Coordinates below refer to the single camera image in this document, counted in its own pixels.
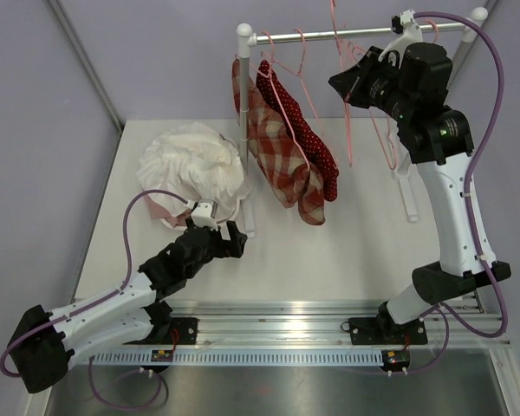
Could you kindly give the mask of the pink hanger of white skirt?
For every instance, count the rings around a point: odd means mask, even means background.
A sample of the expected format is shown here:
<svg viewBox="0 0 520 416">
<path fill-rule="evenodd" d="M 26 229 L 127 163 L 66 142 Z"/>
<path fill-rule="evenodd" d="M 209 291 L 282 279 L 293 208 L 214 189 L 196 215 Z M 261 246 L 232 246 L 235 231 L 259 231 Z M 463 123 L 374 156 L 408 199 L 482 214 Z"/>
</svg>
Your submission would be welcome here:
<svg viewBox="0 0 520 416">
<path fill-rule="evenodd" d="M 338 34 L 338 24 L 336 18 L 336 1 L 330 0 L 330 15 L 331 15 L 331 23 L 333 29 L 333 36 L 335 39 L 335 46 L 337 48 L 338 60 L 339 60 L 339 69 L 340 71 L 345 70 L 346 60 L 344 59 L 345 55 L 343 53 L 343 43 Z M 351 113 L 347 103 L 343 103 L 343 114 L 345 120 L 345 131 L 346 131 L 346 141 L 347 141 L 347 151 L 348 151 L 348 166 L 353 167 L 354 165 L 354 149 L 353 149 L 353 135 L 352 135 L 352 121 L 351 121 Z"/>
</svg>

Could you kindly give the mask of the pink hanger of red skirt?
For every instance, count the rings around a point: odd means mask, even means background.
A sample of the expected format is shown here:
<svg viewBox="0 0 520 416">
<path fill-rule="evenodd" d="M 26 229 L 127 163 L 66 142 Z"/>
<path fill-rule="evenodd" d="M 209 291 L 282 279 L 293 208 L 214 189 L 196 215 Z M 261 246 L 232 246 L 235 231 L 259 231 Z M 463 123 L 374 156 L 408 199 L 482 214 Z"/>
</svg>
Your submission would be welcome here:
<svg viewBox="0 0 520 416">
<path fill-rule="evenodd" d="M 310 109 L 312 111 L 312 114 L 314 115 L 314 118 L 315 118 L 315 122 L 317 124 L 317 127 L 318 127 L 318 130 L 319 130 L 319 134 L 321 135 L 322 138 L 324 138 L 324 125 L 315 109 L 315 105 L 311 99 L 311 96 L 309 94 L 309 90 L 306 86 L 306 83 L 304 81 L 304 73 L 303 73 L 303 66 L 304 66 L 304 63 L 305 63 L 305 59 L 306 59 L 306 55 L 307 55 L 307 42 L 306 42 L 306 39 L 305 39 L 305 36 L 302 32 L 302 30 L 300 28 L 295 28 L 294 31 L 300 36 L 300 39 L 301 39 L 301 44 L 302 44 L 302 55 L 301 55 L 301 60 L 299 62 L 299 65 L 298 65 L 298 68 L 297 69 L 292 69 L 290 67 L 288 67 L 287 65 L 285 65 L 284 63 L 280 62 L 280 61 L 277 61 L 277 65 L 280 66 L 281 68 L 283 68 L 285 71 L 287 71 L 288 73 L 292 74 L 293 76 L 295 76 L 296 78 L 299 79 L 300 83 L 301 83 L 301 86 L 302 86 L 302 91 L 304 92 L 304 95 L 307 99 L 307 102 L 310 106 Z"/>
</svg>

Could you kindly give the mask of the red polka dot skirt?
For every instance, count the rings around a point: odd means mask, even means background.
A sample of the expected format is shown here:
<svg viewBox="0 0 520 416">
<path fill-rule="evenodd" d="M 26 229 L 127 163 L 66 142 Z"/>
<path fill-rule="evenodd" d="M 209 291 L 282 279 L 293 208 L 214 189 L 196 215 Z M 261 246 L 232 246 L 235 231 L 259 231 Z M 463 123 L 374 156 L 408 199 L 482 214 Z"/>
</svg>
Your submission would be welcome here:
<svg viewBox="0 0 520 416">
<path fill-rule="evenodd" d="M 300 105 L 278 80 L 275 70 L 267 60 L 262 60 L 259 64 L 256 86 L 265 103 L 283 118 L 288 136 L 292 137 L 292 129 L 309 163 L 320 172 L 324 198 L 328 202 L 335 201 L 338 196 L 339 169 L 333 155 L 305 120 Z"/>
</svg>

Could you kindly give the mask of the pink skirt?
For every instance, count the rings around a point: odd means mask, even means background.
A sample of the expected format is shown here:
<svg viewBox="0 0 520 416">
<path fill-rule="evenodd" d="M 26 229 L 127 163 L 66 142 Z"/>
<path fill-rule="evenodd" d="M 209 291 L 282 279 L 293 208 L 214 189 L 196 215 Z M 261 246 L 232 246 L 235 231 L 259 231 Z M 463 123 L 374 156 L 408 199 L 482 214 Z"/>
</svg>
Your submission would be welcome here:
<svg viewBox="0 0 520 416">
<path fill-rule="evenodd" d="M 173 216 L 166 208 L 154 202 L 149 196 L 144 197 L 151 219 L 159 220 L 163 225 L 176 229 L 186 227 L 186 219 L 191 216 L 189 209 L 184 210 L 178 216 Z"/>
</svg>

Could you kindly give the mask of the white skirt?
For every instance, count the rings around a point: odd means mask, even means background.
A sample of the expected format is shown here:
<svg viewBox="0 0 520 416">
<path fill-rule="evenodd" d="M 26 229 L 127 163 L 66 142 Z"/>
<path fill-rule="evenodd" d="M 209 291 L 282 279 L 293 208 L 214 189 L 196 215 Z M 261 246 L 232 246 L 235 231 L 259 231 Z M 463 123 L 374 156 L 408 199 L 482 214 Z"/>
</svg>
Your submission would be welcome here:
<svg viewBox="0 0 520 416">
<path fill-rule="evenodd" d="M 238 149 L 197 121 L 154 137 L 140 156 L 136 175 L 145 191 L 161 189 L 188 201 L 215 201 L 219 223 L 233 219 L 250 192 Z"/>
</svg>

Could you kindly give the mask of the pink hanger of floral skirt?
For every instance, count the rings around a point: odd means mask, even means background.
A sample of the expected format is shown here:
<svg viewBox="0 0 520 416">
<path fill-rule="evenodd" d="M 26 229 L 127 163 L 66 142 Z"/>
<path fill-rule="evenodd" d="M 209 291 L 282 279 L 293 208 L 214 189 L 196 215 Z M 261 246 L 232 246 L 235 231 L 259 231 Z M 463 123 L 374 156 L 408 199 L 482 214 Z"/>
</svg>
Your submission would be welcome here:
<svg viewBox="0 0 520 416">
<path fill-rule="evenodd" d="M 432 43 L 434 43 L 434 44 L 437 43 L 437 41 L 439 39 L 439 28 L 438 28 L 437 24 L 432 20 L 425 20 L 424 22 L 432 27 L 432 30 L 434 33 L 434 38 L 432 40 Z"/>
</svg>

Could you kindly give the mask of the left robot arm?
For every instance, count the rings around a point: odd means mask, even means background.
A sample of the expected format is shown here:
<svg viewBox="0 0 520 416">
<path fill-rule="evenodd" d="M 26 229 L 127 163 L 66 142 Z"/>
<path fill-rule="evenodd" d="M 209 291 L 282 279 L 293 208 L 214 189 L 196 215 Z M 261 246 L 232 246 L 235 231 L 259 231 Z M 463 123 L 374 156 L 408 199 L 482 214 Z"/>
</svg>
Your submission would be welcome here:
<svg viewBox="0 0 520 416">
<path fill-rule="evenodd" d="M 160 344 L 171 332 L 166 298 L 214 259 L 240 258 L 247 235 L 230 221 L 220 230 L 190 225 L 127 282 L 64 307 L 36 305 L 24 312 L 8 343 L 8 355 L 28 393 L 40 393 L 91 357 L 123 344 Z"/>
</svg>

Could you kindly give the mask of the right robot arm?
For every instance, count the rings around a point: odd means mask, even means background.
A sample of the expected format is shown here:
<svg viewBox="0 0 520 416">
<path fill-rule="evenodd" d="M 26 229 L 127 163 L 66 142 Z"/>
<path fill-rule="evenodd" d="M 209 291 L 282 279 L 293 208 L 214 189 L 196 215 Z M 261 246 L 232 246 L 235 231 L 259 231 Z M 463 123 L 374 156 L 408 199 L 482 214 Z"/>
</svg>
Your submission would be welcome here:
<svg viewBox="0 0 520 416">
<path fill-rule="evenodd" d="M 415 42 L 403 52 L 372 47 L 353 67 L 329 78 L 350 106 L 376 107 L 398 128 L 400 143 L 426 187 L 439 239 L 439 260 L 418 267 L 412 284 L 382 303 L 370 327 L 385 343 L 406 337 L 427 311 L 510 278 L 485 239 L 475 185 L 469 122 L 445 104 L 452 61 L 443 47 Z"/>
</svg>

